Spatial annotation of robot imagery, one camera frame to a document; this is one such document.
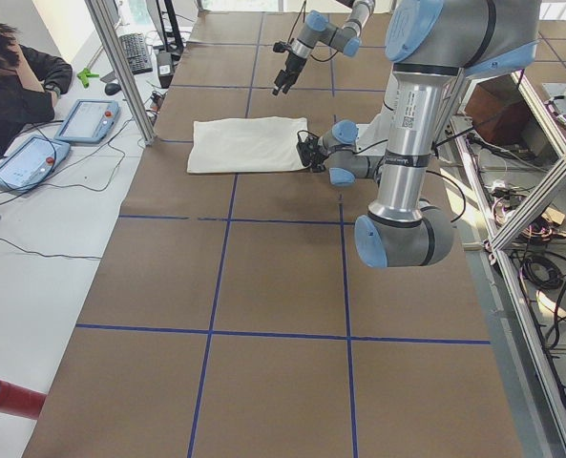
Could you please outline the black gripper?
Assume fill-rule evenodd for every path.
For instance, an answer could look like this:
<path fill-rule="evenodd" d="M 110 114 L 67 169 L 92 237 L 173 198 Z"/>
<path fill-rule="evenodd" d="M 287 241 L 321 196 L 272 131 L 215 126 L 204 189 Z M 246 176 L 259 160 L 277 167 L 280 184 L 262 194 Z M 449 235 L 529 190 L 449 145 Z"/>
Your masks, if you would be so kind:
<path fill-rule="evenodd" d="M 279 71 L 274 80 L 273 95 L 278 95 L 283 86 L 283 93 L 287 94 L 297 82 L 306 63 L 306 44 L 302 40 L 292 40 L 290 43 L 282 41 L 273 45 L 273 51 L 288 52 L 285 67 Z"/>
<path fill-rule="evenodd" d="M 301 139 L 301 136 L 298 135 L 296 150 L 305 168 L 308 168 L 311 172 L 325 171 L 327 156 L 322 153 L 317 136 L 308 134 L 305 139 Z"/>

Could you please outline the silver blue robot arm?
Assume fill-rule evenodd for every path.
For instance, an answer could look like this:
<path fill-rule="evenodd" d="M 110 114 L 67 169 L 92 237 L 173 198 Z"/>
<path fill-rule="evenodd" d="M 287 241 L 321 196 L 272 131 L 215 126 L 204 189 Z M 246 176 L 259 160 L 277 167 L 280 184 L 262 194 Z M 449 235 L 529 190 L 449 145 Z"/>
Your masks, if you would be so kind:
<path fill-rule="evenodd" d="M 288 53 L 285 67 L 279 71 L 274 81 L 272 94 L 287 94 L 296 84 L 304 66 L 317 44 L 327 45 L 345 56 L 353 57 L 362 44 L 361 35 L 369 17 L 374 13 L 375 1 L 340 1 L 350 8 L 350 13 L 341 26 L 332 24 L 323 14 L 312 10 L 305 18 L 299 34 L 287 42 L 276 42 L 273 51 Z"/>
<path fill-rule="evenodd" d="M 358 152 L 357 126 L 336 123 L 324 135 L 300 136 L 305 167 L 329 171 L 336 185 L 359 177 L 379 184 L 377 198 L 357 218 L 354 238 L 364 264 L 375 268 L 437 263 L 451 250 L 450 219 L 421 196 L 446 86 L 456 77 L 512 73 L 535 59 L 536 1 L 403 1 L 388 24 L 385 54 L 397 84 L 384 153 Z"/>

